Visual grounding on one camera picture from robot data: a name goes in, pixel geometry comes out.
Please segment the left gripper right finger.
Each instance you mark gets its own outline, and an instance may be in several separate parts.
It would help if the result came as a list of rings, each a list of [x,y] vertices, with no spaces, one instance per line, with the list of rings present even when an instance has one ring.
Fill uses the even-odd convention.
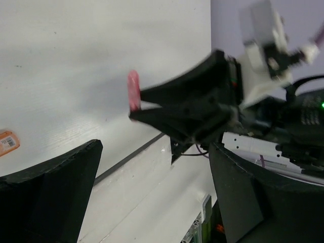
[[[278,175],[212,143],[228,242],[323,242],[323,187]]]

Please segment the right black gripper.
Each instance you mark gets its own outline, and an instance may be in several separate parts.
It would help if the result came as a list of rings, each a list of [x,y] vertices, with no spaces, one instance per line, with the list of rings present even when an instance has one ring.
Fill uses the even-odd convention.
[[[151,108],[130,112],[129,118],[147,124],[181,144],[221,141],[236,127],[242,101],[241,64],[215,49],[195,67],[157,86],[142,89],[141,100],[161,106],[197,97],[195,106]]]

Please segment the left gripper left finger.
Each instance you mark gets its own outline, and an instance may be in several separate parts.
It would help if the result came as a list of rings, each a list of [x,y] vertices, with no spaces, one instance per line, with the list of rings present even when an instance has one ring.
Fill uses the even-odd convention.
[[[1,242],[77,242],[103,145],[1,177]]]

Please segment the pink correction tape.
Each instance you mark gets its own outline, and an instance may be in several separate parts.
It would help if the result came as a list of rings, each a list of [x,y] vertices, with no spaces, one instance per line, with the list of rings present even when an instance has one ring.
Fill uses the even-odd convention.
[[[135,70],[131,70],[127,80],[128,99],[130,112],[141,109],[139,74]]]

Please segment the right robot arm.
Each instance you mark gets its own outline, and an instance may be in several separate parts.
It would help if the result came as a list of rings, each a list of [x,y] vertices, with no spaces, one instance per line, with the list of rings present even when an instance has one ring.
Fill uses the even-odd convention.
[[[137,91],[130,119],[150,125],[181,147],[221,144],[226,132],[276,144],[284,158],[309,176],[323,177],[323,90],[300,95],[306,77],[286,86],[286,98],[266,96],[247,108],[243,102],[242,64],[221,50],[189,72],[159,86]]]

